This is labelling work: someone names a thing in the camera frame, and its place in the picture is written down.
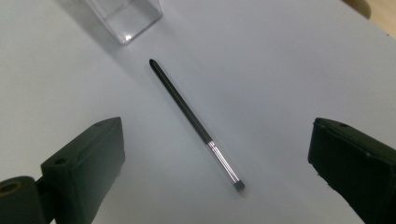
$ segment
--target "clear plastic container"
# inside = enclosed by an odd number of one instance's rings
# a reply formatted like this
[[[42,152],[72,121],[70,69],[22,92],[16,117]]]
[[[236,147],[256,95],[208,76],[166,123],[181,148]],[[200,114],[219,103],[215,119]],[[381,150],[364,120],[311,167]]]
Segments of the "clear plastic container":
[[[84,0],[122,45],[130,43],[163,14],[158,0]]]

